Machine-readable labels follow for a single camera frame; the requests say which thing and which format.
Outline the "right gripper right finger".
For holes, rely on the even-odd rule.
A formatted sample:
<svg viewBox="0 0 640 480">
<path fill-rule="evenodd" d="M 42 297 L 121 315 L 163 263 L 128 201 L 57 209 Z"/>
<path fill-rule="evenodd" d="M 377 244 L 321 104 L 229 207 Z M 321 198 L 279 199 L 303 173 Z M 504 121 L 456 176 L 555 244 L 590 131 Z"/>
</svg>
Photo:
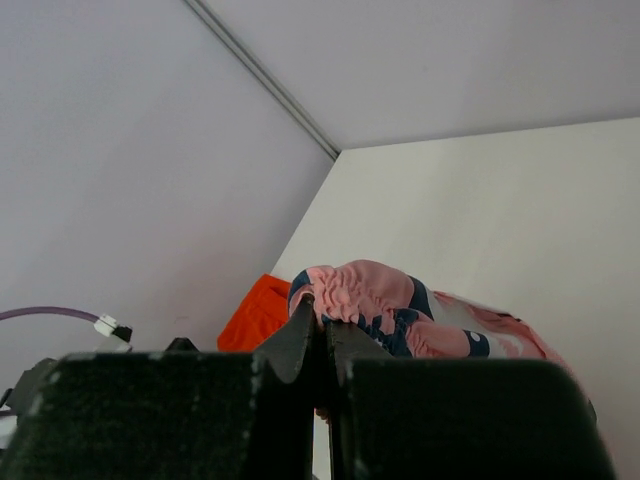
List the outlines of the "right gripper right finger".
<svg viewBox="0 0 640 480">
<path fill-rule="evenodd" d="M 587 398 L 559 366 L 390 356 L 326 329 L 336 479 L 611 479 Z"/>
</svg>

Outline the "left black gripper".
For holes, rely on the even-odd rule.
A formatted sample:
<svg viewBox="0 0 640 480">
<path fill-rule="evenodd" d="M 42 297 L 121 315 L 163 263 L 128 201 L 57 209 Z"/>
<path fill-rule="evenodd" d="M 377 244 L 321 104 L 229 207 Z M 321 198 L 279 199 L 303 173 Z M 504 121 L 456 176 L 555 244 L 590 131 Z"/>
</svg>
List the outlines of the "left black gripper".
<svg viewBox="0 0 640 480">
<path fill-rule="evenodd" d="M 98 353 L 129 353 L 132 346 L 120 337 L 107 337 L 97 348 Z M 174 338 L 166 351 L 198 351 L 197 347 L 184 337 Z M 16 385 L 1 396 L 1 445 L 9 445 L 18 420 L 30 406 L 43 379 L 59 363 L 59 360 L 45 358 L 32 368 L 25 370 Z"/>
</svg>

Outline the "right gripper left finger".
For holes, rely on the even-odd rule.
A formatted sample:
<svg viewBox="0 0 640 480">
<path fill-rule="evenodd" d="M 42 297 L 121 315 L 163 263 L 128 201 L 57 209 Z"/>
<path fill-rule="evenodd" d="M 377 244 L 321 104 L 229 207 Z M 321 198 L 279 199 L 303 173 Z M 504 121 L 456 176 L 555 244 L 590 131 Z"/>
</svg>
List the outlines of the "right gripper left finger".
<svg viewBox="0 0 640 480">
<path fill-rule="evenodd" d="M 315 316 L 251 353 L 79 353 L 40 378 L 5 479 L 308 479 Z"/>
</svg>

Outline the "pink patterned shorts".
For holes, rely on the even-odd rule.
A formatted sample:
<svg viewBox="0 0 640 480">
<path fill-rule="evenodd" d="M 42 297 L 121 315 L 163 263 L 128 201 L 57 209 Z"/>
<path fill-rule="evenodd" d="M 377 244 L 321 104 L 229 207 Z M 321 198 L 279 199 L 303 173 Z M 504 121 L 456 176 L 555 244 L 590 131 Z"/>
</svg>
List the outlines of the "pink patterned shorts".
<svg viewBox="0 0 640 480">
<path fill-rule="evenodd" d="M 300 272 L 288 293 L 292 314 L 313 298 L 317 323 L 357 326 L 397 358 L 543 360 L 572 370 L 523 320 L 442 291 L 372 260 Z"/>
</svg>

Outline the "orange shorts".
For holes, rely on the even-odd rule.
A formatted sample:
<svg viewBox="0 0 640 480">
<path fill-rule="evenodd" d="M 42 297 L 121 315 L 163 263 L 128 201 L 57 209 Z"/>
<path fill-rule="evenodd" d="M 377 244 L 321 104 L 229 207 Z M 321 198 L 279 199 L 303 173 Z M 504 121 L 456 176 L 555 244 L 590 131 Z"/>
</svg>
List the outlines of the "orange shorts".
<svg viewBox="0 0 640 480">
<path fill-rule="evenodd" d="M 250 352 L 288 321 L 290 283 L 263 274 L 217 338 L 221 352 Z"/>
</svg>

